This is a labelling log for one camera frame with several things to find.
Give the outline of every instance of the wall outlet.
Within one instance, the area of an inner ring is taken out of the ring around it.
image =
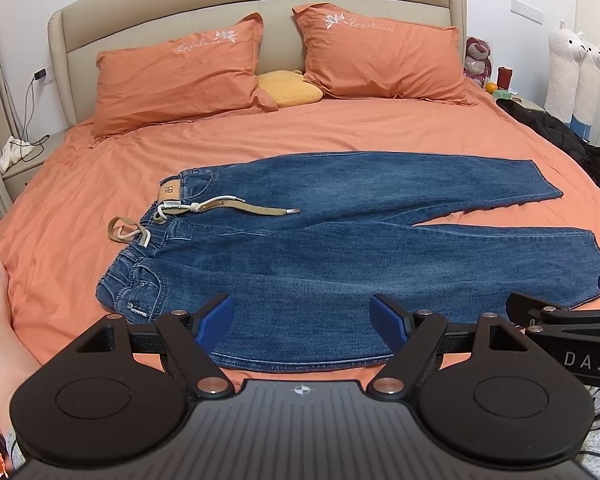
[[[54,72],[54,68],[49,65],[45,66],[46,75],[38,81],[39,84],[46,86],[49,83],[56,80],[56,73]]]
[[[524,16],[526,19],[532,22],[540,23],[544,22],[544,12],[536,9],[530,5],[524,4],[519,0],[511,0],[511,12]]]

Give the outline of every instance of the blue denim jeans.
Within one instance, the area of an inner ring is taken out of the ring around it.
[[[96,295],[131,322],[196,311],[231,294],[235,319],[213,359],[225,367],[301,372],[382,362],[373,294],[452,321],[504,313],[514,290],[574,306],[598,296],[600,249],[571,228],[414,226],[455,211],[558,198],[528,160],[417,153],[285,155],[180,175],[182,201],[230,194],[300,208],[258,216],[219,208],[141,224]]]

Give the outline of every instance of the orange pillowcase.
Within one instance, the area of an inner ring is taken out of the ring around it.
[[[277,110],[254,73],[262,27],[262,17],[254,13],[230,30],[99,53],[94,137],[231,110]]]
[[[333,4],[293,12],[307,49],[304,78],[325,93],[473,104],[457,28],[369,18]]]

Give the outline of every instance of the drawstring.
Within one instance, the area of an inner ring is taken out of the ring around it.
[[[116,229],[116,224],[118,222],[123,222],[127,225],[133,225],[135,230],[126,234],[122,234],[123,226],[120,226]],[[149,232],[149,229],[141,226],[138,222],[134,222],[133,220],[123,216],[114,216],[107,225],[107,236],[109,237],[109,240],[119,244],[128,244],[137,234],[142,234],[140,237],[140,245],[142,245],[142,247],[148,247],[149,242],[151,241],[151,233]]]
[[[154,214],[154,222],[157,224],[164,224],[167,221],[167,215],[181,215],[184,213],[204,213],[217,207],[230,207],[233,209],[239,209],[256,215],[265,216],[284,216],[289,214],[299,213],[299,209],[281,209],[275,207],[263,207],[259,205],[247,204],[246,200],[238,198],[233,195],[221,195],[204,202],[194,202],[193,204],[186,205],[180,202],[180,200],[165,200],[158,205],[157,210]],[[135,227],[131,232],[123,234],[123,226],[116,228],[118,222],[123,222],[127,225]],[[141,235],[140,245],[142,247],[148,247],[151,241],[151,233],[149,230],[141,226],[138,222],[134,222],[129,218],[123,216],[115,216],[111,219],[107,225],[107,236],[109,240],[120,244],[128,244],[133,240],[136,235]]]

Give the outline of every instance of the orange duvet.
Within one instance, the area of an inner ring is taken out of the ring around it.
[[[80,124],[0,222],[0,259],[11,276],[16,333],[45,363],[103,316],[96,282],[122,248],[107,238],[107,222],[113,216],[139,219],[156,199],[162,178],[186,168],[284,153],[386,150],[531,159],[564,192],[562,198],[457,213],[437,222],[570,226],[592,230],[600,245],[600,190],[567,155],[516,123],[473,83],[466,84],[478,105],[325,99],[267,114],[147,126],[101,142],[93,139],[92,121]],[[586,307],[600,308],[600,298]],[[152,356],[139,360],[159,366]],[[377,370],[303,378],[366,384]],[[237,384],[264,376],[228,374]]]

